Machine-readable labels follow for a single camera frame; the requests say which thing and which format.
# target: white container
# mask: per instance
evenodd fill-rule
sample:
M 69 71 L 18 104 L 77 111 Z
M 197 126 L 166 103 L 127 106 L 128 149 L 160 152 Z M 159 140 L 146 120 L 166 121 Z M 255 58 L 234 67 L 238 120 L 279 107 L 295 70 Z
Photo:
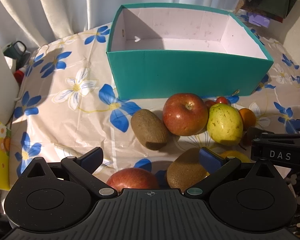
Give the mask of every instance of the white container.
M 0 122 L 6 124 L 15 106 L 19 85 L 9 69 L 0 48 Z

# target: cherry tomato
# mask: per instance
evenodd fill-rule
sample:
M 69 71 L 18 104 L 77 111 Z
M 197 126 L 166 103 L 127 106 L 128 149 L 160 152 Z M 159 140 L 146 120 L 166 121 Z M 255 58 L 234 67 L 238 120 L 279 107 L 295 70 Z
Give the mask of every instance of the cherry tomato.
M 210 107 L 213 106 L 213 105 L 215 105 L 216 102 L 212 101 L 212 100 L 207 100 L 207 101 L 205 101 L 205 104 L 206 104 L 206 107 L 207 107 L 207 109 L 209 111 Z
M 224 98 L 224 97 L 218 97 L 216 100 L 216 103 L 220 103 L 220 104 L 228 104 L 228 99 Z

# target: purple paper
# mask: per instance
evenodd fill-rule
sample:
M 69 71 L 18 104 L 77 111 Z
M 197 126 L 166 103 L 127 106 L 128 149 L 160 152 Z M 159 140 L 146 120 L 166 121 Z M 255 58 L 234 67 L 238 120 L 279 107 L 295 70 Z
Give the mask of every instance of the purple paper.
M 268 17 L 256 14 L 256 13 L 248 13 L 249 22 L 257 25 L 268 28 L 270 24 L 270 19 Z

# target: silver screw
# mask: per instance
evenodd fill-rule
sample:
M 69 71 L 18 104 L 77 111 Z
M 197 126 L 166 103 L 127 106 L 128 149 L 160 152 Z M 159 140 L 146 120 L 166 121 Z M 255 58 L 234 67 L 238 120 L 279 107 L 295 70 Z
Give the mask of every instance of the silver screw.
M 99 190 L 99 194 L 103 195 L 103 196 L 109 196 L 109 195 L 112 195 L 113 193 L 114 193 L 114 190 L 109 187 L 104 187 L 101 190 Z
M 198 187 L 191 187 L 187 190 L 187 192 L 190 194 L 190 195 L 194 195 L 194 196 L 197 196 L 197 195 L 200 195 L 202 194 L 202 189 L 198 188 Z

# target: mug handle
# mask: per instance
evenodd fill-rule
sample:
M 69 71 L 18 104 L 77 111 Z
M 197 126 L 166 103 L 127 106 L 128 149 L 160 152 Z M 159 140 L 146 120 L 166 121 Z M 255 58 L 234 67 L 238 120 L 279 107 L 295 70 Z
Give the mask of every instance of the mug handle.
M 23 46 L 24 50 L 23 52 L 21 52 L 20 56 L 22 56 L 23 54 L 25 54 L 26 50 L 27 50 L 27 47 L 26 45 L 22 42 L 22 41 L 16 41 L 12 44 L 12 46 L 14 47 L 17 43 L 21 43 L 21 45 Z

